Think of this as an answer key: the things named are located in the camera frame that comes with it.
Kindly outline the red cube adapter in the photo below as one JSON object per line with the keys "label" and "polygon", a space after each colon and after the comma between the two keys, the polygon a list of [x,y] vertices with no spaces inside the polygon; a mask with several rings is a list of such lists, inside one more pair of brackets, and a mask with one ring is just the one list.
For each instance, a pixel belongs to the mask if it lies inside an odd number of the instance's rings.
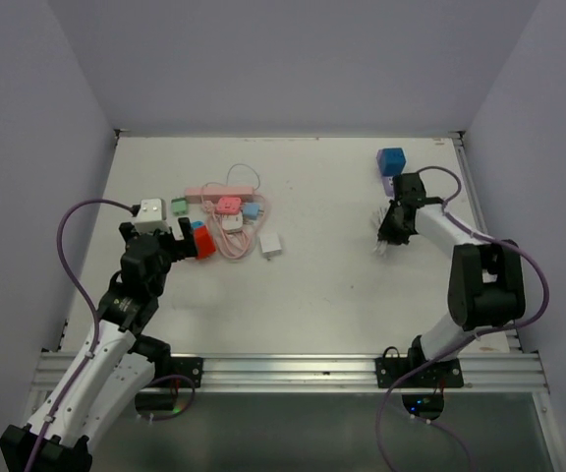
{"label": "red cube adapter", "polygon": [[215,242],[206,226],[199,226],[194,230],[194,240],[197,249],[197,260],[204,260],[216,252]]}

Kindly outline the purple power strip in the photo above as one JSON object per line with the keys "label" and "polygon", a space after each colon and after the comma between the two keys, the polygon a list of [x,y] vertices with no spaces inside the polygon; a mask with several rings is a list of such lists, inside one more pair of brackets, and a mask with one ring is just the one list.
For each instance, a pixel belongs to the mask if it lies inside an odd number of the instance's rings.
{"label": "purple power strip", "polygon": [[390,176],[386,176],[381,178],[381,182],[383,185],[385,195],[389,198],[393,197],[394,196],[393,179]]}

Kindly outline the blue cube adapter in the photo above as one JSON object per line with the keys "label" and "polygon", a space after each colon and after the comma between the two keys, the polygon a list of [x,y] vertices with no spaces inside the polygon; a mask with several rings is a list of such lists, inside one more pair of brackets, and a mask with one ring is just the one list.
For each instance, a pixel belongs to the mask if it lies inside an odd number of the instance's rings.
{"label": "blue cube adapter", "polygon": [[403,172],[406,156],[401,147],[385,147],[377,152],[376,163],[382,177],[394,177]]}

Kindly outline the green plug adapter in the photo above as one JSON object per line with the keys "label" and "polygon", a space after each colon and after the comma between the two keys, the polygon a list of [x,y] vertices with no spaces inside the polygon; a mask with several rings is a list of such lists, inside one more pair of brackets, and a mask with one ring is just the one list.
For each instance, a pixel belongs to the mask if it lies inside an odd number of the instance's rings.
{"label": "green plug adapter", "polygon": [[174,215],[185,215],[189,212],[189,203],[185,198],[177,198],[171,201],[171,211]]}

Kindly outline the white plug adapter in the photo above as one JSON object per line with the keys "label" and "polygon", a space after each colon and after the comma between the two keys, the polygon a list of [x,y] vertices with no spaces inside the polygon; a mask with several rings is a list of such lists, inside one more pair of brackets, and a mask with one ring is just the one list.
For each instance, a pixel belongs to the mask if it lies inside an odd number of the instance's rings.
{"label": "white plug adapter", "polygon": [[243,230],[244,219],[238,214],[223,214],[220,216],[222,230],[226,233],[237,233]]}

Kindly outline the pink power strip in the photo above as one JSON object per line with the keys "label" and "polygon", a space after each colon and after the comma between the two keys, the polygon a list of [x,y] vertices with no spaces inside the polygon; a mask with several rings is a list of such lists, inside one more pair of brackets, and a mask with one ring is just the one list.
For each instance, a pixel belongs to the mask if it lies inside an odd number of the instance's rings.
{"label": "pink power strip", "polygon": [[251,186],[200,186],[189,187],[184,191],[184,198],[190,204],[198,204],[202,201],[217,203],[225,197],[239,198],[243,202],[251,202],[255,196],[255,188]]}

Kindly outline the pink plug adapter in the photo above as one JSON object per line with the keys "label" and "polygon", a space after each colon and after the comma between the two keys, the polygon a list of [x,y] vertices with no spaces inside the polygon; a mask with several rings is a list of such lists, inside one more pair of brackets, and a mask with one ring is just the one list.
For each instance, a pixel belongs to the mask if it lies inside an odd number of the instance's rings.
{"label": "pink plug adapter", "polygon": [[242,211],[242,204],[239,197],[221,197],[215,205],[215,212],[220,215],[237,215]]}

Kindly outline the light blue plug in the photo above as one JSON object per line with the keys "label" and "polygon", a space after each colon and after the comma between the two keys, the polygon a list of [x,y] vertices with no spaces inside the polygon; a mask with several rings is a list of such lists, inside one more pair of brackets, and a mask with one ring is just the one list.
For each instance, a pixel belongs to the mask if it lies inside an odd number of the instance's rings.
{"label": "light blue plug", "polygon": [[263,216],[262,205],[255,202],[245,203],[242,207],[242,215],[248,221],[257,221]]}

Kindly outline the white usb charger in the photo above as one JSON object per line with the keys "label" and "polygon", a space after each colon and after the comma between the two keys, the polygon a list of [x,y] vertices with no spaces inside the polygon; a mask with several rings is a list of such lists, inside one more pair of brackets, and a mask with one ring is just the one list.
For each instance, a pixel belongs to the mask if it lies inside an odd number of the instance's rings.
{"label": "white usb charger", "polygon": [[277,233],[262,233],[259,235],[259,248],[261,254],[270,260],[283,253],[282,242]]}

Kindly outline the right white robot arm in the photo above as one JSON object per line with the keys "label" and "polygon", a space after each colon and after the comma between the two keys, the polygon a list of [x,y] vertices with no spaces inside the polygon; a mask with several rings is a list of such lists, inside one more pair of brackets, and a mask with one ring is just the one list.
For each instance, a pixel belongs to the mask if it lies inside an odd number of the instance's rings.
{"label": "right white robot arm", "polygon": [[408,350],[406,373],[414,384],[431,384],[440,362],[457,357],[481,331],[501,328],[526,310],[521,256],[510,241],[480,235],[430,197],[419,173],[393,178],[389,207],[379,213],[377,246],[402,246],[414,236],[433,243],[450,260],[447,313]]}

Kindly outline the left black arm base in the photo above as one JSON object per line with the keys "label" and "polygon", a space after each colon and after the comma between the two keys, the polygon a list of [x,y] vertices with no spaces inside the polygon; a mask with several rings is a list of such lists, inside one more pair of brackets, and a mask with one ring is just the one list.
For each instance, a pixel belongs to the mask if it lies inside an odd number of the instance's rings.
{"label": "left black arm base", "polygon": [[196,400],[202,374],[200,357],[171,357],[167,367],[137,393],[137,413],[151,423],[183,415]]}

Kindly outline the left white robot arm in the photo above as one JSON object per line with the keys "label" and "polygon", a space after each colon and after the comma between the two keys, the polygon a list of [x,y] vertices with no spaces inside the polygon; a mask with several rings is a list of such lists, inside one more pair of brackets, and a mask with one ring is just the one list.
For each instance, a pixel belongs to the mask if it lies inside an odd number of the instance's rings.
{"label": "left white robot arm", "polygon": [[79,353],[42,405],[22,426],[10,425],[0,448],[10,471],[87,471],[92,451],[122,412],[148,387],[184,387],[198,381],[173,371],[170,346],[143,330],[158,309],[171,265],[198,250],[190,220],[143,233],[123,223],[125,252],[100,299]]}

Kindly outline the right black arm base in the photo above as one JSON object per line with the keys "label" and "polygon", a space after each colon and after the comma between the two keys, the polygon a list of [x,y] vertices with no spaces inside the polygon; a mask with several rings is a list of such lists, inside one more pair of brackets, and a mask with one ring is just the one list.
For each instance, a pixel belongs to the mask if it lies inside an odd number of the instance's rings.
{"label": "right black arm base", "polygon": [[410,347],[401,355],[395,346],[388,346],[374,359],[377,386],[388,389],[403,376],[408,377],[398,388],[420,389],[421,393],[403,393],[401,402],[410,415],[433,421],[440,417],[445,407],[445,390],[462,388],[465,382],[457,359],[442,361],[419,370],[425,362],[420,347]]}

